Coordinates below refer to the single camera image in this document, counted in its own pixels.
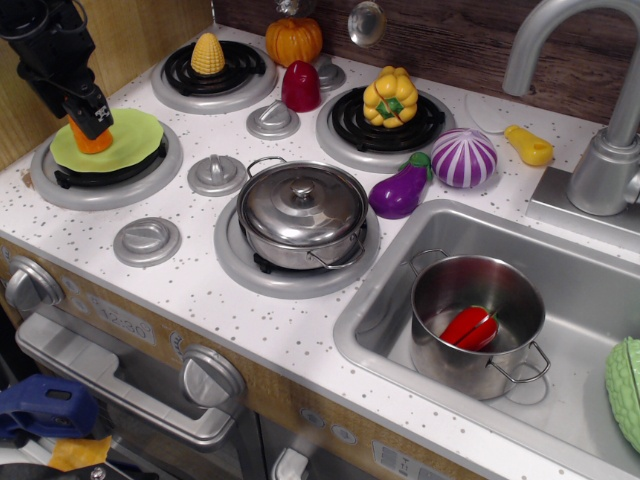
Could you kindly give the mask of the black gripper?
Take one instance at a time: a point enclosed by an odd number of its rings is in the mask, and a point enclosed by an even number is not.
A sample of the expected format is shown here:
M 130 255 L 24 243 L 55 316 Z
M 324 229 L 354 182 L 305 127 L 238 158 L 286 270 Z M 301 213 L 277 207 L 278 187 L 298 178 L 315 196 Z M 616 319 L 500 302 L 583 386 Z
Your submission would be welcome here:
M 95 44 L 83 9 L 10 9 L 8 43 L 18 75 L 58 119 L 67 114 L 96 140 L 114 123 L 88 61 Z

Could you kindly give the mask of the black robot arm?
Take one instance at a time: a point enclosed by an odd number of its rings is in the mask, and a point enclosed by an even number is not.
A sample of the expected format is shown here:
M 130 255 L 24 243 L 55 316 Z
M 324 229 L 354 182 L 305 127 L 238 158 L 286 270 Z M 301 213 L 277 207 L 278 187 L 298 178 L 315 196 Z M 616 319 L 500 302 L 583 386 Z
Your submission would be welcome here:
M 19 57 L 19 77 L 54 116 L 70 117 L 90 140 L 113 124 L 89 67 L 95 43 L 81 2 L 3 1 L 1 38 Z

